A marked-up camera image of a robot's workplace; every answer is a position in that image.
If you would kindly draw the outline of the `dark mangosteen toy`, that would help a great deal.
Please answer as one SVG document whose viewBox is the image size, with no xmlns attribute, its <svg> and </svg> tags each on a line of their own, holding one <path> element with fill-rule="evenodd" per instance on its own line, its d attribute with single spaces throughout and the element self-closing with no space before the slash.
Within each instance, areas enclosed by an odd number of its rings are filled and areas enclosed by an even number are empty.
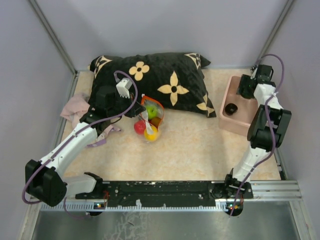
<svg viewBox="0 0 320 240">
<path fill-rule="evenodd" d="M 224 112 L 228 115 L 228 116 L 232 116 L 233 114 L 235 114 L 238 111 L 238 107 L 236 104 L 234 103 L 228 103 L 225 108 L 224 108 Z"/>
</svg>

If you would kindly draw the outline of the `red toy apple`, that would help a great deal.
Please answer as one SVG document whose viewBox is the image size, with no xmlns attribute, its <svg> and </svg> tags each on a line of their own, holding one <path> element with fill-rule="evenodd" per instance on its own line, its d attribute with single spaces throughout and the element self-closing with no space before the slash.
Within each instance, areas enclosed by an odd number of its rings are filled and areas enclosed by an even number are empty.
<svg viewBox="0 0 320 240">
<path fill-rule="evenodd" d="M 146 124 L 145 124 L 145 121 L 142 119 L 142 120 L 139 120 L 137 121 L 135 124 L 134 124 L 134 130 L 135 132 L 138 134 L 138 135 L 143 135 L 144 132 L 145 132 L 145 129 L 146 129 Z"/>
</svg>

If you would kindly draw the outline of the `light green toy fruit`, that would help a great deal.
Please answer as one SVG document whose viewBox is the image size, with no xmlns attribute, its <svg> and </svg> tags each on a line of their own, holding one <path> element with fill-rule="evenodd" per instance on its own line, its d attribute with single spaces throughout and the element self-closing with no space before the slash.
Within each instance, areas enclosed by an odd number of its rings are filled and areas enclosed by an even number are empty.
<svg viewBox="0 0 320 240">
<path fill-rule="evenodd" d="M 158 108 L 155 105 L 147 105 L 146 107 L 148 120 L 158 116 Z"/>
</svg>

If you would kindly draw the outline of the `clear zip bag orange zipper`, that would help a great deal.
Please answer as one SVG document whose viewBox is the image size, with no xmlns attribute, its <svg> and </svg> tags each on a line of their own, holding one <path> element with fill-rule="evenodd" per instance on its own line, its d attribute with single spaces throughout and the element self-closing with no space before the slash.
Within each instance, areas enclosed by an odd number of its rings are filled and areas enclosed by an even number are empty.
<svg viewBox="0 0 320 240">
<path fill-rule="evenodd" d="M 160 137 L 160 128 L 165 115 L 164 107 L 160 102 L 145 94 L 141 96 L 139 106 L 142 112 L 137 115 L 133 128 L 136 134 L 152 143 Z"/>
</svg>

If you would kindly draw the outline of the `brown toy fruit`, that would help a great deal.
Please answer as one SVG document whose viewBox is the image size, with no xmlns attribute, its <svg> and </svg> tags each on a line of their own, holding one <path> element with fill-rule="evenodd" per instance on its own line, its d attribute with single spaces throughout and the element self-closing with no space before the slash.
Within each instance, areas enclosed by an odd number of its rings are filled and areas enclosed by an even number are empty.
<svg viewBox="0 0 320 240">
<path fill-rule="evenodd" d="M 151 125 L 153 125 L 153 126 L 155 126 L 156 128 L 158 128 L 159 125 L 160 125 L 161 122 L 162 122 L 162 119 L 159 118 L 159 117 L 154 117 L 154 118 L 152 118 L 149 122 L 150 122 Z"/>
</svg>

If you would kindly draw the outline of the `yellow toy lemon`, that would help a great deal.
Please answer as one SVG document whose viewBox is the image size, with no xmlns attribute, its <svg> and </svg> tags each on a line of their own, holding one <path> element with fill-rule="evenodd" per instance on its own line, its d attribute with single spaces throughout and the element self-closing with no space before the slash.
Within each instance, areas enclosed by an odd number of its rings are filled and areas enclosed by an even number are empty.
<svg viewBox="0 0 320 240">
<path fill-rule="evenodd" d="M 155 127 L 155 126 L 151 126 L 151 129 L 152 129 L 152 134 L 149 134 L 148 133 L 148 129 L 146 128 L 145 130 L 144 130 L 144 133 L 143 133 L 143 135 L 144 135 L 144 138 L 148 141 L 148 142 L 155 142 L 157 139 L 158 139 L 158 137 L 159 137 L 159 131 L 158 131 L 158 129 Z"/>
</svg>

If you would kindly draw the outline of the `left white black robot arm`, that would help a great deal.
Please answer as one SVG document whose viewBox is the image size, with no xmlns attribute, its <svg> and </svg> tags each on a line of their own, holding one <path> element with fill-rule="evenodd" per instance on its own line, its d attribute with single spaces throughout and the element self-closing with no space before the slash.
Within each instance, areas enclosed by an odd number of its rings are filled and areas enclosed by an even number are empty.
<svg viewBox="0 0 320 240">
<path fill-rule="evenodd" d="M 138 96 L 136 84 L 128 87 L 121 82 L 100 87 L 88 100 L 82 94 L 74 95 L 61 112 L 62 117 L 73 122 L 73 130 L 47 155 L 39 160 L 31 159 L 25 165 L 22 201 L 31 205 L 32 201 L 26 199 L 29 194 L 37 199 L 36 204 L 43 202 L 54 207 L 78 194 L 101 197 L 104 186 L 99 176 L 85 172 L 65 177 L 65 171 L 83 149 L 106 143 L 99 137 L 114 129 L 114 119 L 133 118 L 142 112 L 136 104 Z"/>
</svg>

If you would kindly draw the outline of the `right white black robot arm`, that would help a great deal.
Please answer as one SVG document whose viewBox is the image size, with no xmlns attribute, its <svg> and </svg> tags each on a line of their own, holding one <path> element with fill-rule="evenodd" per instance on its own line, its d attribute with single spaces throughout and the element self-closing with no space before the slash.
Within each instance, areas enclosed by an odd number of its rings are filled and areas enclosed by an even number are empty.
<svg viewBox="0 0 320 240">
<path fill-rule="evenodd" d="M 238 198 L 249 192 L 254 170 L 279 148 L 287 132 L 292 113 L 277 98 L 278 89 L 272 81 L 274 70 L 269 65 L 254 65 L 251 75 L 243 75 L 237 93 L 257 100 L 258 108 L 247 132 L 248 148 L 240 162 L 226 175 L 223 192 Z"/>
</svg>

